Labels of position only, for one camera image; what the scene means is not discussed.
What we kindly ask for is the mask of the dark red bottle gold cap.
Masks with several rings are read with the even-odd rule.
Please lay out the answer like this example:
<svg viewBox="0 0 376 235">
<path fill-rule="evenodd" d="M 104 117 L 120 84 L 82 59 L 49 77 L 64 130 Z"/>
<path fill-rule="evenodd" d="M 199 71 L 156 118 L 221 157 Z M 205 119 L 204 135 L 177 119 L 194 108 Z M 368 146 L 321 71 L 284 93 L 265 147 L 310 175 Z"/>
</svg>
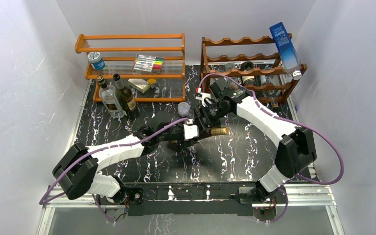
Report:
<svg viewBox="0 0 376 235">
<path fill-rule="evenodd" d="M 231 132 L 231 129 L 229 127 L 217 127 L 217 128 L 209 128 L 207 130 L 200 130 L 199 133 L 203 131 L 208 134 L 208 137 L 212 136 L 220 136 L 220 135 L 228 135 Z"/>
</svg>

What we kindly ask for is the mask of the green wine bottle white neck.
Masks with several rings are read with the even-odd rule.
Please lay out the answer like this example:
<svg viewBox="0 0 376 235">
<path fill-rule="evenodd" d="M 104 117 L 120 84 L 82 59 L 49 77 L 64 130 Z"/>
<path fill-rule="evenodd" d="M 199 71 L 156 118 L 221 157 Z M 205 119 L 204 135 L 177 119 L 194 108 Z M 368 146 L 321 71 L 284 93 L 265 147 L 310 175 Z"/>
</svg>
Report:
<svg viewBox="0 0 376 235">
<path fill-rule="evenodd" d="M 113 80 L 116 84 L 116 97 L 128 119 L 137 119 L 139 117 L 139 109 L 131 89 L 123 83 L 119 74 L 115 73 Z"/>
</svg>

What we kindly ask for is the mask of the clear square liquor bottle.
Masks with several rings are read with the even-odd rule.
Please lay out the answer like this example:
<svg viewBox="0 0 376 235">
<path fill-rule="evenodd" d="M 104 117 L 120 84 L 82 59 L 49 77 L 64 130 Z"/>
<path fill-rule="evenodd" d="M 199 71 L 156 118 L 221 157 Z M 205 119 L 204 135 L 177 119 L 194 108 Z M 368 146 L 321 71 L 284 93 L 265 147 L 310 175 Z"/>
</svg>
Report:
<svg viewBox="0 0 376 235">
<path fill-rule="evenodd" d="M 123 118 L 124 111 L 116 97 L 115 87 L 107 83 L 102 75 L 98 75 L 96 79 L 100 86 L 98 95 L 111 117 L 117 119 Z"/>
</svg>

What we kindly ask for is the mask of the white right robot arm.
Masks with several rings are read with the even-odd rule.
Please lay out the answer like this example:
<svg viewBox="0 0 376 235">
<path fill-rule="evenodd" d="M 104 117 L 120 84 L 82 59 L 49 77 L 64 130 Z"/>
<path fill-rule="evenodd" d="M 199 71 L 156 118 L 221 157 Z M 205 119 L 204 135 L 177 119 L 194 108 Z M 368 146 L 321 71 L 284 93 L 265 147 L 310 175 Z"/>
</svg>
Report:
<svg viewBox="0 0 376 235">
<path fill-rule="evenodd" d="M 224 78 L 213 82 L 211 93 L 204 93 L 198 87 L 197 99 L 202 105 L 195 108 L 196 115 L 205 118 L 207 125 L 217 123 L 228 113 L 247 120 L 276 144 L 274 165 L 255 184 L 255 188 L 245 195 L 263 203 L 270 202 L 276 191 L 293 179 L 316 159 L 313 132 L 282 120 L 276 113 L 262 105 L 252 90 L 233 88 Z"/>
</svg>

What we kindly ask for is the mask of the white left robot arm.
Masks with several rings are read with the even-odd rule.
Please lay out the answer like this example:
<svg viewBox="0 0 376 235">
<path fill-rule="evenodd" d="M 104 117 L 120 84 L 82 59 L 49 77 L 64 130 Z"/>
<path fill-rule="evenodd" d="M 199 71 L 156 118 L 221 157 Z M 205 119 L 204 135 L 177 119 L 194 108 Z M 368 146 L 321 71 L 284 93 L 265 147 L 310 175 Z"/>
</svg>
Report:
<svg viewBox="0 0 376 235">
<path fill-rule="evenodd" d="M 134 200 L 139 188 L 126 186 L 118 176 L 99 172 L 122 161 L 148 155 L 164 141 L 174 142 L 177 146 L 192 146 L 211 135 L 209 127 L 182 118 L 161 123 L 157 130 L 142 127 L 118 141 L 102 145 L 76 143 L 54 167 L 54 185 L 60 185 L 70 200 L 86 193 L 107 197 L 115 204 L 121 204 L 126 199 Z"/>
</svg>

